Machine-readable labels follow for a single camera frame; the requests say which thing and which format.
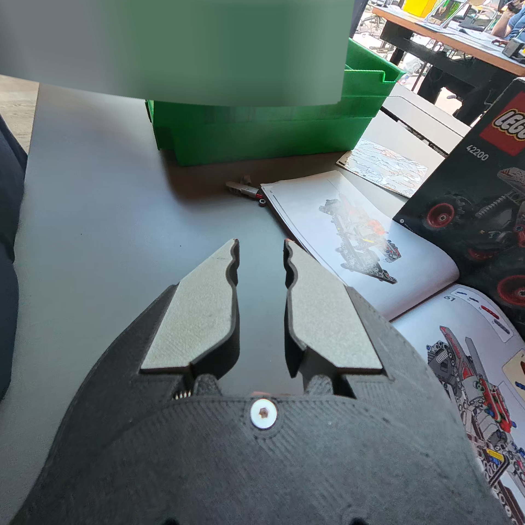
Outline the small grey lego piece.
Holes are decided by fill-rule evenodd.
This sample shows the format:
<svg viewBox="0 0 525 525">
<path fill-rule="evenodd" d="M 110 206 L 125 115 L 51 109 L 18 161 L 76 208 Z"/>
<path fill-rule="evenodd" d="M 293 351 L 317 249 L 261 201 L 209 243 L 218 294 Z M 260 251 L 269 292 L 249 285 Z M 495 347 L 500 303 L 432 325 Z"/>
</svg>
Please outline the small grey lego piece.
<svg viewBox="0 0 525 525">
<path fill-rule="evenodd" d="M 253 186 L 249 175 L 243 175 L 239 182 L 227 181 L 225 186 L 232 193 L 255 200 L 261 207 L 266 206 L 266 199 L 262 189 L 260 187 Z"/>
</svg>

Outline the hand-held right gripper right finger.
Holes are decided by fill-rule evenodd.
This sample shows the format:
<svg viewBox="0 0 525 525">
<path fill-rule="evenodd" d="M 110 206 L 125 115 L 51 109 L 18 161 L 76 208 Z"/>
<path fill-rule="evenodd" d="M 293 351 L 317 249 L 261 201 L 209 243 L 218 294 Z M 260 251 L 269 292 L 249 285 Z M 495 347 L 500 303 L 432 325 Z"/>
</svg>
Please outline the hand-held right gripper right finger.
<svg viewBox="0 0 525 525">
<path fill-rule="evenodd" d="M 383 364 L 344 283 L 284 242 L 285 362 L 291 377 L 380 375 Z"/>
</svg>

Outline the wooden table with black legs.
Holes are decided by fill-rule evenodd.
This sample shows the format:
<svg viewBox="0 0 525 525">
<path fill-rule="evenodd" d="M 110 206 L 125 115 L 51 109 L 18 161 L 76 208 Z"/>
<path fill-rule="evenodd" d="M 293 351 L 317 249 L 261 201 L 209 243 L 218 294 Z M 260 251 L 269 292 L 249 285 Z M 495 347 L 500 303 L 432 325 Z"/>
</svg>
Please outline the wooden table with black legs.
<svg viewBox="0 0 525 525">
<path fill-rule="evenodd" d="M 494 36 L 426 27 L 397 7 L 376 6 L 372 12 L 385 20 L 380 39 L 394 46 L 391 63 L 397 66 L 409 54 L 473 89 L 456 114 L 465 124 L 477 119 L 475 110 L 483 112 L 486 103 L 498 97 L 489 93 L 490 88 L 505 89 L 515 78 L 524 77 L 524 62 L 504 55 L 503 47 L 493 43 Z"/>
</svg>

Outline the lego sticker sheet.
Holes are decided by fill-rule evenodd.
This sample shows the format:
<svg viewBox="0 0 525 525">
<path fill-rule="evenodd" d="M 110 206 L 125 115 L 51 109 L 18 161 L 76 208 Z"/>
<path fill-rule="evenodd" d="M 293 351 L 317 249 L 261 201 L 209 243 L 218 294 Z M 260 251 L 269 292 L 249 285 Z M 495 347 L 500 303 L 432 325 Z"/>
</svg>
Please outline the lego sticker sheet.
<svg viewBox="0 0 525 525">
<path fill-rule="evenodd" d="M 360 139 L 336 164 L 378 187 L 408 199 L 430 174 L 428 167 L 366 139 Z"/>
</svg>

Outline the dark lego set box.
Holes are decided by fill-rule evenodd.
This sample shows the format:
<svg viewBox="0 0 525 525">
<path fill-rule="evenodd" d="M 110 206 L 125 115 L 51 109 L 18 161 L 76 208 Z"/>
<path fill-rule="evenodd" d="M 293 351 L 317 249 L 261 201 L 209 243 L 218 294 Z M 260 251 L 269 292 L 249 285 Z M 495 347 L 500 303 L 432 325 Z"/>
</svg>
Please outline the dark lego set box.
<svg viewBox="0 0 525 525">
<path fill-rule="evenodd" d="M 524 337 L 524 78 L 516 78 L 394 220 L 447 253 L 458 282 Z"/>
</svg>

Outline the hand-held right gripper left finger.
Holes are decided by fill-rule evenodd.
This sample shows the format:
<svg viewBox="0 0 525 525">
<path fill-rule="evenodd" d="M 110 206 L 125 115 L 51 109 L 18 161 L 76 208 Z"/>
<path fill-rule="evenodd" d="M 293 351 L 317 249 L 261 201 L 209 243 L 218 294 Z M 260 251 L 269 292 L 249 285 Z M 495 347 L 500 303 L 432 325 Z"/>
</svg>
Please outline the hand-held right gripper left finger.
<svg viewBox="0 0 525 525">
<path fill-rule="evenodd" d="M 141 372 L 219 379 L 233 368 L 240 356 L 239 265 L 240 244 L 231 239 L 181 279 Z"/>
</svg>

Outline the open lego instruction booklet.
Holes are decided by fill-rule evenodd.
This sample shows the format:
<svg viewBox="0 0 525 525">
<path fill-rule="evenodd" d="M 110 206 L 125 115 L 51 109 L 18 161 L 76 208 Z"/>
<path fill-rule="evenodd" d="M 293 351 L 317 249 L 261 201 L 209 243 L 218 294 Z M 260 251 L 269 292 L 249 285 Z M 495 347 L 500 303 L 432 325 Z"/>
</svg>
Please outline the open lego instruction booklet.
<svg viewBox="0 0 525 525">
<path fill-rule="evenodd" d="M 430 241 L 388 218 L 340 172 L 265 185 L 299 244 L 415 348 L 450 400 L 493 494 L 524 524 L 524 339 Z"/>
</svg>

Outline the grey side table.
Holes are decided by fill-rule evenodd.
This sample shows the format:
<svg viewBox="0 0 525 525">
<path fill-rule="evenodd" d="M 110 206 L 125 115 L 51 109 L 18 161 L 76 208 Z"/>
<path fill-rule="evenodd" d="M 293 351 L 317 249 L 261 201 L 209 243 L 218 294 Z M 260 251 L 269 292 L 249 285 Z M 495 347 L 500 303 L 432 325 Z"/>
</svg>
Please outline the grey side table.
<svg viewBox="0 0 525 525">
<path fill-rule="evenodd" d="M 471 130 L 418 95 L 391 95 L 381 110 L 443 156 L 450 154 Z"/>
</svg>

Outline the person's dark blue clothing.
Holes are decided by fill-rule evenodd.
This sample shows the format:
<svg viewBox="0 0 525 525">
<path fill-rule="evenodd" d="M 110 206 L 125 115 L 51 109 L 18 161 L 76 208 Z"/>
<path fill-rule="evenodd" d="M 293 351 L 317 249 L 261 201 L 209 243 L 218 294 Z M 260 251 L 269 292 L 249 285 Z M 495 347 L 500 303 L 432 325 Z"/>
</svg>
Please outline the person's dark blue clothing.
<svg viewBox="0 0 525 525">
<path fill-rule="evenodd" d="M 1 399 L 11 381 L 19 287 L 15 240 L 25 190 L 28 156 L 1 118 Z"/>
</svg>

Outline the green plastic bin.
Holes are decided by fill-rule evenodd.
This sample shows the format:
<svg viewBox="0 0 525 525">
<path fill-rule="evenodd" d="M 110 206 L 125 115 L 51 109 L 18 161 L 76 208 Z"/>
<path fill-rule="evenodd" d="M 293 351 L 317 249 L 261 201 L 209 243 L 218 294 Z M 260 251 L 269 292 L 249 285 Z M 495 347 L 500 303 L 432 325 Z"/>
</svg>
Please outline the green plastic bin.
<svg viewBox="0 0 525 525">
<path fill-rule="evenodd" d="M 350 151 L 404 72 L 349 39 L 338 103 L 299 107 L 202 106 L 146 100 L 159 150 L 191 167 Z"/>
</svg>

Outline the yellow box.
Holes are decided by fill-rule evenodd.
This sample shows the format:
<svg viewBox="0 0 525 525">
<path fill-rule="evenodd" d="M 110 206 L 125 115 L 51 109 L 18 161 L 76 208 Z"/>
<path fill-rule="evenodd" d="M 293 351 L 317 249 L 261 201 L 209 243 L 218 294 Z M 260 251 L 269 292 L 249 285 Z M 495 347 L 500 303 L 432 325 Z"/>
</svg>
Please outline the yellow box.
<svg viewBox="0 0 525 525">
<path fill-rule="evenodd" d="M 403 3 L 402 10 L 414 15 L 419 18 L 425 18 L 428 14 L 431 13 L 437 1 L 412 1 L 406 0 Z"/>
</svg>

